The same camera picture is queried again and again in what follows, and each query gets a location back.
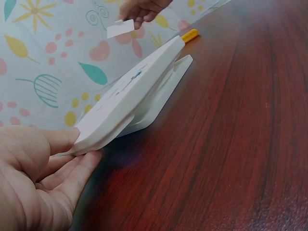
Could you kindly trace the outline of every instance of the small white card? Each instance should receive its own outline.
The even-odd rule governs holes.
[[[128,33],[134,29],[135,27],[133,19],[124,22],[119,20],[116,21],[114,25],[107,27],[107,38],[110,39],[112,37]]]

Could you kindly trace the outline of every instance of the pink flower print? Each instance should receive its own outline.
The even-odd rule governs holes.
[[[116,36],[116,40],[120,44],[128,44],[131,42],[133,50],[137,57],[142,58],[142,48],[137,39],[143,38],[145,35],[144,28],[141,26],[139,30],[134,30],[123,35]]]

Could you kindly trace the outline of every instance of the floral fabric backdrop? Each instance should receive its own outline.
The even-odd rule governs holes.
[[[107,39],[120,1],[0,1],[0,126],[74,126],[124,73],[229,0],[174,0]]]

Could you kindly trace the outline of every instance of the white plastic stand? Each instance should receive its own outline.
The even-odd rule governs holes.
[[[192,59],[190,55],[186,55],[174,63],[173,68],[165,75],[157,91],[153,92],[152,95],[138,107],[134,119],[124,128],[118,137],[142,130],[154,122],[193,62]]]
[[[193,61],[190,55],[176,61],[184,46],[176,36],[123,75],[76,125],[79,137],[60,155],[98,150],[149,126]]]

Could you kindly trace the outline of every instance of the hand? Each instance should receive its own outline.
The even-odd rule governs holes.
[[[101,159],[68,151],[77,128],[0,128],[0,230],[68,230],[80,194]]]
[[[142,23],[151,22],[172,0],[125,0],[120,6],[120,19],[133,19],[135,29]]]

